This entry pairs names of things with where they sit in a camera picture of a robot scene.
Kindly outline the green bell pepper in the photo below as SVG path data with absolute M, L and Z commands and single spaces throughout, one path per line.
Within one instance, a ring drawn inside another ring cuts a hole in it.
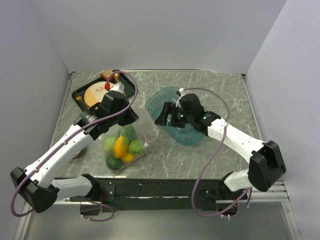
M 132 124 L 121 126 L 118 131 L 118 136 L 126 137 L 130 142 L 138 139 L 136 130 Z

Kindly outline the large green cabbage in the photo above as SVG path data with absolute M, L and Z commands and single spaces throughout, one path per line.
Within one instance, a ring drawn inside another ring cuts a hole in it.
M 113 148 L 116 140 L 118 139 L 117 136 L 113 135 L 108 137 L 103 143 L 103 149 L 107 154 L 113 154 Z

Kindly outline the yellow green mango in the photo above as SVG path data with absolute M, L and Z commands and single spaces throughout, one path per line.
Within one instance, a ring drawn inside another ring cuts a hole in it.
M 129 138 L 127 136 L 120 136 L 113 145 L 113 155 L 120 159 L 125 156 L 129 147 Z

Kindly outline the clear zip top bag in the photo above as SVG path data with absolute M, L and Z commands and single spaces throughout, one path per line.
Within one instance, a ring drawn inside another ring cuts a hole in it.
M 159 130 L 145 108 L 135 110 L 138 120 L 125 125 L 115 125 L 99 140 L 106 156 L 105 164 L 113 176 L 144 157 Z

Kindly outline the small green cabbage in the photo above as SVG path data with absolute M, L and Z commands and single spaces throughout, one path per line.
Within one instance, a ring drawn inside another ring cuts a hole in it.
M 128 151 L 133 155 L 138 155 L 144 152 L 144 145 L 138 139 L 132 140 L 129 143 Z

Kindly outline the yellow lemon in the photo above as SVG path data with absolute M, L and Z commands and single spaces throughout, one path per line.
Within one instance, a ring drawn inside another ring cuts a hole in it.
M 121 160 L 124 162 L 124 163 L 131 163 L 133 160 L 135 159 L 135 155 L 130 153 L 130 152 L 127 152 L 122 158 Z

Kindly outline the dark green avocado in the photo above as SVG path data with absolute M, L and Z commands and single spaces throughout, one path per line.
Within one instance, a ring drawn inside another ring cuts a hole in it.
M 120 170 L 123 166 L 123 161 L 114 157 L 112 154 L 107 155 L 105 163 L 106 166 L 113 171 Z

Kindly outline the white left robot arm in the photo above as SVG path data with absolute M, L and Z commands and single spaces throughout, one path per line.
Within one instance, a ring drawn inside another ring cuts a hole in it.
M 81 196 L 95 200 L 100 183 L 90 174 L 56 180 L 59 171 L 82 149 L 107 133 L 114 125 L 126 126 L 138 120 L 132 110 L 136 97 L 129 101 L 119 90 L 107 92 L 102 102 L 82 111 L 64 136 L 43 156 L 25 168 L 16 167 L 10 173 L 20 195 L 36 213 L 42 213 L 56 201 Z

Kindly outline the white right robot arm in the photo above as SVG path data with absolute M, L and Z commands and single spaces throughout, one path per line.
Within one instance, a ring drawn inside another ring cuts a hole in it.
M 156 125 L 184 128 L 191 125 L 203 135 L 220 141 L 238 153 L 249 167 L 232 172 L 221 179 L 219 195 L 232 198 L 240 189 L 256 188 L 268 191 L 287 171 L 279 145 L 256 139 L 228 124 L 220 115 L 206 110 L 194 93 L 178 99 L 176 103 L 165 102 Z

